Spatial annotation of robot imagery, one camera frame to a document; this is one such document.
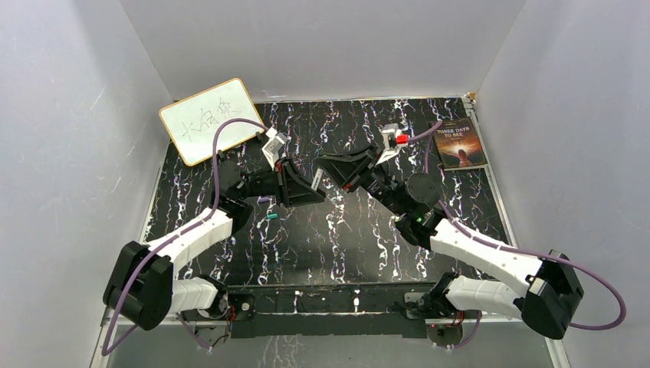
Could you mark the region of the white pen red tip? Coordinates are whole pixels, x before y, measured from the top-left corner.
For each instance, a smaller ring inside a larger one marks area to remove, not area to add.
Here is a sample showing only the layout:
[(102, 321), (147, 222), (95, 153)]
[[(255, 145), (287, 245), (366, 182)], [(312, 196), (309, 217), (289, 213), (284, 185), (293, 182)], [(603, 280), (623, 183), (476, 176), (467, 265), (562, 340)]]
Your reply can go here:
[(323, 177), (323, 170), (321, 168), (318, 168), (314, 175), (313, 182), (311, 183), (311, 188), (314, 191), (318, 190), (322, 177)]

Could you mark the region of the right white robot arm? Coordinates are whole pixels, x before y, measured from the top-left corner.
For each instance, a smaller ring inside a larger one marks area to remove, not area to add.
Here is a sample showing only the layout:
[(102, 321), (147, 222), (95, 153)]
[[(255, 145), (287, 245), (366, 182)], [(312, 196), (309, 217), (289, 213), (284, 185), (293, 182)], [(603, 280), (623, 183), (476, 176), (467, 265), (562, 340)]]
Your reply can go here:
[(465, 228), (444, 212), (434, 179), (417, 172), (400, 181), (368, 146), (355, 153), (322, 154), (316, 164), (345, 192), (364, 189), (397, 215), (399, 234), (410, 244), (456, 258), (488, 275), (472, 279), (444, 273), (417, 301), (406, 301), (418, 318), (452, 317), (461, 311), (486, 311), (522, 320), (531, 330), (554, 340), (564, 338), (584, 292), (558, 251), (524, 255), (518, 249)]

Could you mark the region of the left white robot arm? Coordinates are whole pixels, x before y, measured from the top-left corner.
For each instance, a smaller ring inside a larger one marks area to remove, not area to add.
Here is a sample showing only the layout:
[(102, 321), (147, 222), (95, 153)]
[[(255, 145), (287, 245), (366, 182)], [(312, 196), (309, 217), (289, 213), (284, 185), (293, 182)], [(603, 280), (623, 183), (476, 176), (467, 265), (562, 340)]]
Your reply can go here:
[(131, 241), (123, 246), (103, 293), (104, 304), (143, 330), (186, 311), (224, 317), (227, 288), (208, 276), (179, 280), (180, 269), (247, 224), (253, 211), (248, 198), (273, 197), (285, 208), (322, 203), (322, 176), (318, 169), (314, 179), (307, 179), (287, 157), (250, 173), (233, 162), (219, 164), (211, 202), (196, 218), (147, 245)]

